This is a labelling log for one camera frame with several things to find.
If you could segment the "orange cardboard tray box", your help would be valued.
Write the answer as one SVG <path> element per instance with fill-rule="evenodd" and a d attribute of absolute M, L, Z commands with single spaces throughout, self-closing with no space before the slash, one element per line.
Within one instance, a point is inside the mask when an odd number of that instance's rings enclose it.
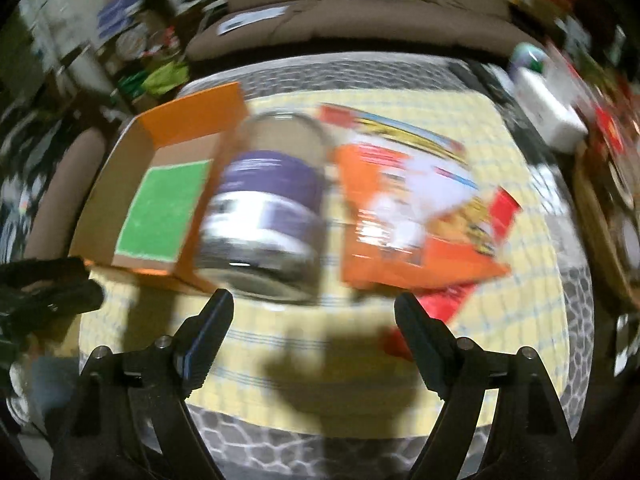
<path fill-rule="evenodd" d="M 247 116 L 240 85 L 229 82 L 134 118 L 96 177 L 70 254 L 145 285 L 213 292 L 195 272 L 198 231 Z"/>

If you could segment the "purple label clear jar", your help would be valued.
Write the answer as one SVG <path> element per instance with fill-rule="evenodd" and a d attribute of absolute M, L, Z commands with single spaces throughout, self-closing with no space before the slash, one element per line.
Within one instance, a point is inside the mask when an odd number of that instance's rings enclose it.
<path fill-rule="evenodd" d="M 314 118 L 282 110 L 250 116 L 236 135 L 238 154 L 198 232 L 194 272 L 247 297 L 309 302 L 318 292 L 331 140 Z"/>

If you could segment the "orange chef snack bag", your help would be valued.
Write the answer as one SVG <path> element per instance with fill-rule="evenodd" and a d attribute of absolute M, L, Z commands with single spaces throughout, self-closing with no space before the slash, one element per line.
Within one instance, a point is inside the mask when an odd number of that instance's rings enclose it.
<path fill-rule="evenodd" d="M 442 289 L 509 273 L 462 143 L 341 105 L 319 118 L 336 133 L 347 285 Z"/>

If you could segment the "red snack stick wrapper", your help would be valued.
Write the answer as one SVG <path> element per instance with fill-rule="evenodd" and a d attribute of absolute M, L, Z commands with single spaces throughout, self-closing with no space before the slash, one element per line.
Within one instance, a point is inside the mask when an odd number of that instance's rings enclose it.
<path fill-rule="evenodd" d="M 515 217 L 522 210 L 520 204 L 504 188 L 498 188 L 489 207 L 490 225 L 496 246 L 501 248 L 512 229 Z M 447 324 L 473 295 L 478 283 L 451 286 L 443 290 L 424 292 L 418 296 L 423 310 L 436 320 Z M 389 356 L 413 361 L 409 347 L 398 327 L 392 328 L 383 338 L 383 351 Z"/>

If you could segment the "green sponge sheet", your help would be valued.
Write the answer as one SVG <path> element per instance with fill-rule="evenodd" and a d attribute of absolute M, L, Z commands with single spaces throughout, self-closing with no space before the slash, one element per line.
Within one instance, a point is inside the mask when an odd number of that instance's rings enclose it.
<path fill-rule="evenodd" d="M 151 167 L 120 230 L 115 255 L 173 263 L 208 176 L 210 161 Z"/>

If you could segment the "yellow checkered cloth mat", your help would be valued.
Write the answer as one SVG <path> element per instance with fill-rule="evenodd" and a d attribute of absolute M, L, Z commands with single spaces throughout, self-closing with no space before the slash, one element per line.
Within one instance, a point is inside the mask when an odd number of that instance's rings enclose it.
<path fill-rule="evenodd" d="M 91 262 L 105 288 L 103 307 L 80 322 L 79 348 L 146 347 L 198 313 L 207 292 L 168 270 L 140 274 L 114 250 L 131 202 L 159 150 L 186 150 L 204 165 L 221 136 L 250 113 L 314 114 L 345 105 L 446 134 L 469 150 L 480 192 L 504 188 L 521 206 L 499 259 L 510 273 L 480 285 L 451 321 L 451 331 L 489 351 L 534 347 L 556 390 L 568 381 L 570 342 L 562 278 L 542 200 L 525 159 L 486 96 L 469 90 L 320 90 L 251 98 L 237 84 L 203 90 L 149 110 L 125 128 L 81 211 L 70 253 Z M 234 318 L 204 386 L 189 404 L 255 426 L 354 439 L 423 436 L 440 410 L 415 365 L 382 348 L 393 326 L 393 299 L 362 299 L 342 283 L 338 267 L 346 208 L 331 188 L 329 241 L 320 295 L 285 306 L 236 297 Z"/>

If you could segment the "yellow green cloth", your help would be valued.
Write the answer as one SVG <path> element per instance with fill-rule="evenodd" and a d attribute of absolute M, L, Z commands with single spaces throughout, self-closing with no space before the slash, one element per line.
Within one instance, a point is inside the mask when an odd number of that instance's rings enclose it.
<path fill-rule="evenodd" d="M 160 66 L 143 81 L 142 88 L 150 96 L 164 96 L 186 84 L 190 79 L 190 70 L 186 63 L 169 62 Z"/>

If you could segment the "white box on table edge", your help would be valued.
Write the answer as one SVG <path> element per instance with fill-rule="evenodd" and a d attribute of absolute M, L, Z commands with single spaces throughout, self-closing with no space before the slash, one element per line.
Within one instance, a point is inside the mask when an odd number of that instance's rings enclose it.
<path fill-rule="evenodd" d="M 573 107 L 565 106 L 552 94 L 541 74 L 519 67 L 514 96 L 548 148 L 567 155 L 575 153 L 587 128 Z"/>

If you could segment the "white paper on sofa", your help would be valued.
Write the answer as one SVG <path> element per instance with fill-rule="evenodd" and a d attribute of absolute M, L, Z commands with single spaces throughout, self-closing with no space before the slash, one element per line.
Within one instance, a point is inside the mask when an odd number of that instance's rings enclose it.
<path fill-rule="evenodd" d="M 271 8 L 265 8 L 262 10 L 247 11 L 227 18 L 217 26 L 217 35 L 222 36 L 233 32 L 239 28 L 253 25 L 262 21 L 272 20 L 273 18 L 280 18 L 288 10 L 288 6 L 272 6 Z"/>

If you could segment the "brown sofa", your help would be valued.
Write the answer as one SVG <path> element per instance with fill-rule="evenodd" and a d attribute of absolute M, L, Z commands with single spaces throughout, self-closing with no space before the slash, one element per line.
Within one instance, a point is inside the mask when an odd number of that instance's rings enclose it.
<path fill-rule="evenodd" d="M 272 6 L 288 10 L 280 18 L 217 35 L 217 26 L 227 18 Z M 519 44 L 533 41 L 513 24 L 506 0 L 228 0 L 228 9 L 189 42 L 190 62 L 340 40 L 427 44 L 507 58 Z"/>

